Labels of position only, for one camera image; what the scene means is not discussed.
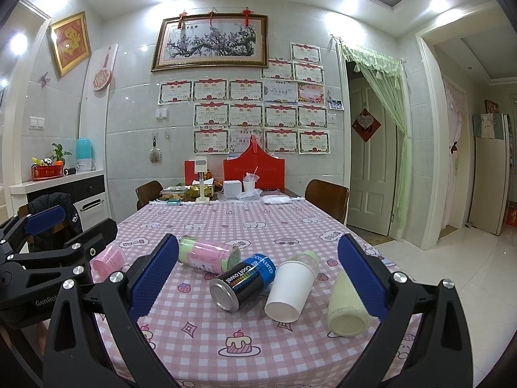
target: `cabinet handle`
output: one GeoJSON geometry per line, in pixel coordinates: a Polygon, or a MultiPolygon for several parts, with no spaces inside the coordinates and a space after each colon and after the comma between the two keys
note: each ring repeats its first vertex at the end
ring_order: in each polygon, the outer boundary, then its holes
{"type": "Polygon", "coordinates": [[[80,211],[87,211],[91,208],[97,207],[99,204],[102,204],[104,202],[103,199],[96,199],[95,201],[92,201],[91,203],[85,204],[83,208],[81,208],[80,211]]]}

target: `blue gripper pad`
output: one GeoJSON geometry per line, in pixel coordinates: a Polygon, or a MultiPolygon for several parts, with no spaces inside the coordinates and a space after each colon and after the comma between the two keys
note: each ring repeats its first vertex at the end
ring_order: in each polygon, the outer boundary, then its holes
{"type": "Polygon", "coordinates": [[[25,224],[24,228],[25,234],[38,235],[64,221],[65,216],[65,210],[61,206],[54,206],[48,210],[36,213],[27,218],[27,224],[25,224]]]}
{"type": "Polygon", "coordinates": [[[166,235],[149,256],[146,267],[132,284],[129,298],[128,315],[136,322],[146,316],[153,307],[154,301],[169,278],[174,265],[178,261],[179,245],[173,235],[166,235]]]}
{"type": "Polygon", "coordinates": [[[350,239],[347,235],[339,239],[339,262],[350,277],[350,281],[368,313],[373,317],[378,317],[382,322],[389,313],[386,305],[386,290],[368,263],[357,251],[361,247],[354,242],[351,235],[350,239]]]}

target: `pink checkered tablecloth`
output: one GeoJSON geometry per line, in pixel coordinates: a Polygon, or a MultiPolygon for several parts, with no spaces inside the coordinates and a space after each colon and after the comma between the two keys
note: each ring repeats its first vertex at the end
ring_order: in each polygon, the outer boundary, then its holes
{"type": "MultiPolygon", "coordinates": [[[[114,243],[132,264],[149,254],[166,233],[188,234],[241,245],[243,259],[268,255],[275,265],[306,249],[318,253],[320,274],[300,318],[276,322],[264,312],[267,294],[228,313],[212,301],[208,283],[214,275],[176,264],[148,316],[138,325],[165,367],[181,386],[196,388],[334,388],[368,344],[378,320],[356,337],[339,337],[327,326],[327,306],[335,276],[338,239],[352,233],[367,253],[371,245],[305,200],[265,205],[212,202],[206,205],[147,205],[118,225],[114,243]],[[252,339],[252,352],[228,354],[226,339],[236,331],[252,339]]],[[[390,271],[398,268],[392,264],[390,271]]],[[[130,377],[104,316],[99,328],[117,372],[130,377]]],[[[412,345],[418,319],[412,321],[386,377],[399,373],[412,345]]]]}

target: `pink curtain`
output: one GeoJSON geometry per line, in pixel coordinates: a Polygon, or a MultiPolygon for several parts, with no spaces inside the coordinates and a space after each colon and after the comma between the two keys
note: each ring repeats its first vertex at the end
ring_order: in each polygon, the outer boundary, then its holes
{"type": "Polygon", "coordinates": [[[447,197],[445,198],[444,216],[441,221],[441,228],[447,226],[451,219],[452,204],[454,201],[454,190],[456,189],[456,167],[454,165],[453,152],[461,150],[457,147],[457,141],[461,134],[462,114],[467,113],[467,98],[465,93],[460,92],[456,87],[444,80],[445,97],[447,99],[447,116],[449,118],[449,181],[447,184],[447,197]]]}

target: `refrigerator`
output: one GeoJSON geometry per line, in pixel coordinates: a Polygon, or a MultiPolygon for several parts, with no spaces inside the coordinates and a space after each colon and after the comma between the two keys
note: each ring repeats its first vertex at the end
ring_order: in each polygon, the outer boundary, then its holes
{"type": "Polygon", "coordinates": [[[500,235],[508,211],[513,174],[513,140],[510,118],[504,113],[473,115],[476,163],[469,222],[500,235]]]}

